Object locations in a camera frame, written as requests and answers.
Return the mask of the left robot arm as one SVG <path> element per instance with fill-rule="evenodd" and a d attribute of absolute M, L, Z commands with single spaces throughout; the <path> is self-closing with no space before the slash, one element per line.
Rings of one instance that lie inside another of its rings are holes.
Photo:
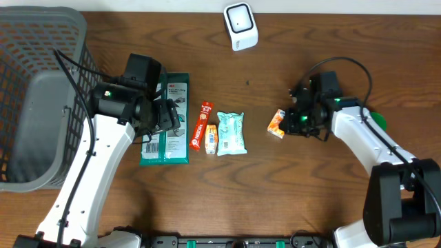
<path fill-rule="evenodd" d="M 92 90 L 81 143 L 51 210 L 33 236 L 17 236 L 15 247 L 144 247 L 131 227 L 98 235 L 110 185 L 135 138 L 180 127 L 172 99 L 156 88 L 99 83 Z"/>

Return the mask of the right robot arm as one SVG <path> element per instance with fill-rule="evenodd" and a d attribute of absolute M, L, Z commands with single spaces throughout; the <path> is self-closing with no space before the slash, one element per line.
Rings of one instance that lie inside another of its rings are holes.
<path fill-rule="evenodd" d="M 280 127 L 342 140 L 369 175 L 362 220 L 334 231 L 335 247 L 386 247 L 440 236 L 440 167 L 394 142 L 355 97 L 294 98 Z"/>

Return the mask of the green lid white jar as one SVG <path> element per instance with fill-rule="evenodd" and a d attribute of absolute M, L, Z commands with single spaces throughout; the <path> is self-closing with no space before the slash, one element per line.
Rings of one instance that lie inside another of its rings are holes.
<path fill-rule="evenodd" d="M 387 122 L 383 115 L 377 112 L 370 113 L 372 119 L 376 122 L 376 124 L 384 131 L 387 130 Z"/>

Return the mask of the red Nescafe stick sachet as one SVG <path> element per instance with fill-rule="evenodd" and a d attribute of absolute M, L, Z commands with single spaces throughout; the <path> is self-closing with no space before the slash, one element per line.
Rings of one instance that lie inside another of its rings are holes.
<path fill-rule="evenodd" d="M 214 104 L 208 101 L 203 101 L 201 105 L 201 110 L 198 115 L 198 120 L 196 122 L 196 127 L 194 128 L 194 133 L 189 142 L 189 147 L 195 151 L 199 151 L 201 148 L 202 137 L 205 133 L 207 122 L 209 116 L 214 107 Z"/>

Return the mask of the light blue tissue pack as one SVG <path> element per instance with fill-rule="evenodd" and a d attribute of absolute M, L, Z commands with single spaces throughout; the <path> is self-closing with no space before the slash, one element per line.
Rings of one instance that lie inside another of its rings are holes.
<path fill-rule="evenodd" d="M 243 137 L 244 113 L 218 112 L 218 156 L 246 154 Z"/>

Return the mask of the green 3M package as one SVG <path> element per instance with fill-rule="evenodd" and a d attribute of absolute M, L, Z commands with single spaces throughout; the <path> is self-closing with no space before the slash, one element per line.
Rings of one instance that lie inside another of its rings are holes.
<path fill-rule="evenodd" d="M 162 95 L 156 98 L 171 99 L 177 110 L 180 127 L 162 134 L 156 134 L 148 143 L 148 136 L 143 137 L 140 166 L 187 164 L 188 158 L 188 113 L 189 113 L 189 74 L 162 74 L 157 86 Z"/>

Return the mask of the orange tissue pack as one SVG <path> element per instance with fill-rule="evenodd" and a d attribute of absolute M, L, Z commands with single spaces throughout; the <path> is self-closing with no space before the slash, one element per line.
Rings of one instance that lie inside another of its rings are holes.
<path fill-rule="evenodd" d="M 207 125 L 205 130 L 206 154 L 215 154 L 218 145 L 218 132 L 216 125 Z"/>
<path fill-rule="evenodd" d="M 283 138 L 285 132 L 279 128 L 279 125 L 283 121 L 284 117 L 285 112 L 281 109 L 278 109 L 277 112 L 274 114 L 272 120 L 270 121 L 269 125 L 267 126 L 267 131 L 278 138 Z"/>

